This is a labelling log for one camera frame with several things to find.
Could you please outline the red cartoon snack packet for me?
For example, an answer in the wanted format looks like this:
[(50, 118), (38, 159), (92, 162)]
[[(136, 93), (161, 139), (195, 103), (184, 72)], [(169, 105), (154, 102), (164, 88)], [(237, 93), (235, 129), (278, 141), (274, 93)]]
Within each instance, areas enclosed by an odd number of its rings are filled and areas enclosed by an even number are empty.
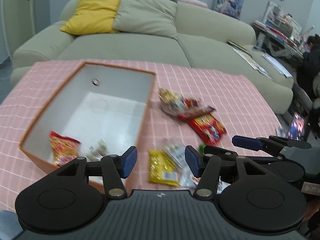
[(188, 120), (187, 124), (196, 132), (205, 145), (217, 145), (221, 137), (227, 133), (223, 124), (211, 114)]

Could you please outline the brown chocolate bar wrapper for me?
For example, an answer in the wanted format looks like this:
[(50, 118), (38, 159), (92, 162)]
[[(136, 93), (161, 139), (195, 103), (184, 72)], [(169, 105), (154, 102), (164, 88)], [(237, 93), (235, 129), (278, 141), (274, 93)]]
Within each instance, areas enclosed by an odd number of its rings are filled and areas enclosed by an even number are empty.
[(215, 111), (215, 108), (210, 107), (210, 106), (198, 107), (198, 108), (189, 110), (189, 111), (185, 112), (184, 114), (178, 115), (177, 118), (178, 118), (178, 120), (181, 120), (181, 121), (187, 121), (187, 120), (198, 118), (198, 117), (203, 116), (205, 114), (210, 114), (213, 111)]

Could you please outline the white stick snack packet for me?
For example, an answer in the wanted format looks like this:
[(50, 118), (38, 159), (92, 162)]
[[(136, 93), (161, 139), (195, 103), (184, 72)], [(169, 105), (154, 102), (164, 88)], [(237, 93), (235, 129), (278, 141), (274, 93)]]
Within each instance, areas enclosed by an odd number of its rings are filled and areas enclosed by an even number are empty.
[(185, 160), (185, 145), (181, 142), (169, 141), (162, 147), (162, 150), (175, 165), (180, 187), (194, 189), (200, 179), (194, 177)]

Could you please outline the cream bread bag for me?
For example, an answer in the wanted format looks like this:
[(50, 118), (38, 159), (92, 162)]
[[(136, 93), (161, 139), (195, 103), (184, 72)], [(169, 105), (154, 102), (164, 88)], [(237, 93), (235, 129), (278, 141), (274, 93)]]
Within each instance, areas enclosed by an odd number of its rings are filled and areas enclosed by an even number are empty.
[(171, 116), (178, 116), (187, 112), (183, 102), (183, 95), (168, 89), (160, 88), (158, 91), (162, 110)]

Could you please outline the yellow snack packet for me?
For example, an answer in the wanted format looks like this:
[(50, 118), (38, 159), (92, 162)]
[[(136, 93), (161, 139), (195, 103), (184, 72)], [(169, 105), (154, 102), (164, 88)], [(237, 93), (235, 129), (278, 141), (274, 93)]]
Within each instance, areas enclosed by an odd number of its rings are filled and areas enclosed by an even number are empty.
[(149, 150), (149, 182), (178, 187), (178, 173), (176, 165), (167, 158), (162, 150)]

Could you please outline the red orange chips bag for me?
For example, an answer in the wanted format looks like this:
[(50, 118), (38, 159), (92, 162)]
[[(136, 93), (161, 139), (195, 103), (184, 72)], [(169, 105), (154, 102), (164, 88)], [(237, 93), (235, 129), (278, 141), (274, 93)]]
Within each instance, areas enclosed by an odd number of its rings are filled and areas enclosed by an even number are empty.
[(70, 137), (50, 132), (50, 144), (53, 153), (53, 164), (61, 167), (79, 156), (81, 142)]

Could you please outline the clear red candy packet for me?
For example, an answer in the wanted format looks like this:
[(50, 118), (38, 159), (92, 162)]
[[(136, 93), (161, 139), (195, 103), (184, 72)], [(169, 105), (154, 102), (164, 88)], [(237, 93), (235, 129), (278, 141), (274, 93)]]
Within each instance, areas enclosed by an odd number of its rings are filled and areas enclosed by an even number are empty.
[(185, 109), (187, 111), (195, 110), (202, 107), (202, 101), (196, 98), (184, 98), (183, 99)]

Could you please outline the papers on sofa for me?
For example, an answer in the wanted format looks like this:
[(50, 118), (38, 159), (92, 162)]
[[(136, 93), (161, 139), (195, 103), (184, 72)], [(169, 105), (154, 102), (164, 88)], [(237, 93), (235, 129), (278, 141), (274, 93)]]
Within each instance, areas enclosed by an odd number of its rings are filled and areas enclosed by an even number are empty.
[(292, 79), (292, 74), (274, 57), (257, 46), (241, 46), (231, 40), (227, 41), (233, 50), (254, 70), (271, 80), (278, 78)]

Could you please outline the person in black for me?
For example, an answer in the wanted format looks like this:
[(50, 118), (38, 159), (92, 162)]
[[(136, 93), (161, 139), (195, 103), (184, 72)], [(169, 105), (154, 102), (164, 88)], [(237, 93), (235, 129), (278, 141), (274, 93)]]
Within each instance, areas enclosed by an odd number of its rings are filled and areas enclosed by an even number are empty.
[(302, 64), (297, 68), (297, 83), (313, 101), (313, 81), (319, 74), (319, 35), (309, 36), (305, 44), (308, 48), (303, 54)]

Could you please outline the orange cardboard box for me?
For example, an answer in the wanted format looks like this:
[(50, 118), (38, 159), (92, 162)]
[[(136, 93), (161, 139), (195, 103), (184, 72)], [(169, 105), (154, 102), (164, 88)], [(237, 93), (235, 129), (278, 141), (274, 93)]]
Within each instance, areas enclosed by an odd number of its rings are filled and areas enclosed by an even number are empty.
[(20, 150), (43, 172), (54, 165), (49, 134), (81, 142), (80, 156), (102, 140), (122, 155), (139, 138), (156, 82), (154, 71), (84, 62), (46, 102), (28, 127)]

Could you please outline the cluttered desk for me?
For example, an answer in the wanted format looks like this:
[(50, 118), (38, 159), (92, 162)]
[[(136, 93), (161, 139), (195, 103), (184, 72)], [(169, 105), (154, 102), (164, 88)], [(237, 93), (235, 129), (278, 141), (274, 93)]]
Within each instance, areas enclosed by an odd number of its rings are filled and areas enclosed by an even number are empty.
[(279, 5), (268, 1), (262, 20), (252, 23), (259, 48), (267, 48), (273, 57), (302, 58), (301, 26)]

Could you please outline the beige sofa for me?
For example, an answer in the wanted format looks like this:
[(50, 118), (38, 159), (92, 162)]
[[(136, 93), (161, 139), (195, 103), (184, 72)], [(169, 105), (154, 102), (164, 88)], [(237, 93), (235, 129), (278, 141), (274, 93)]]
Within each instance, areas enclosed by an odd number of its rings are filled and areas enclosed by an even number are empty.
[(15, 85), (33, 64), (48, 60), (106, 59), (155, 62), (244, 75), (255, 85), (274, 113), (283, 114), (293, 99), (293, 79), (271, 80), (254, 70), (227, 44), (256, 44), (254, 29), (221, 13), (180, 2), (176, 38), (116, 33), (72, 36), (60, 31), (78, 0), (70, 0), (58, 22), (26, 41), (13, 54), (11, 83)]

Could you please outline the blue white art canvas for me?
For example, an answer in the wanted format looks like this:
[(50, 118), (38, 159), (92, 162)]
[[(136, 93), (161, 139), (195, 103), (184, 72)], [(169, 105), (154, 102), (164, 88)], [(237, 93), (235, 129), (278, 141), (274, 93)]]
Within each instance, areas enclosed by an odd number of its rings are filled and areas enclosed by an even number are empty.
[(213, 10), (239, 20), (243, 4), (244, 0), (216, 0)]

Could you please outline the beige cushion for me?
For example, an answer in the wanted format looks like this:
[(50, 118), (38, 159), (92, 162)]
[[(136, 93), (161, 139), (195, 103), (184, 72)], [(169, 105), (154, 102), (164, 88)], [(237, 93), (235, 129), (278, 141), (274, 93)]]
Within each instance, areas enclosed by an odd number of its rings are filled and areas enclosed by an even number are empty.
[(171, 0), (121, 0), (112, 28), (176, 38), (176, 12), (177, 3)]

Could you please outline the yellow cushion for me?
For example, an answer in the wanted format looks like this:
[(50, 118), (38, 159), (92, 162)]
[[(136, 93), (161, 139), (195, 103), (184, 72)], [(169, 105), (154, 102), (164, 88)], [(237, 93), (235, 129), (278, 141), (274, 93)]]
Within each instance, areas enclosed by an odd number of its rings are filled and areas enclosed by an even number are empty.
[(121, 0), (79, 0), (73, 16), (60, 28), (71, 35), (116, 33), (112, 28)]

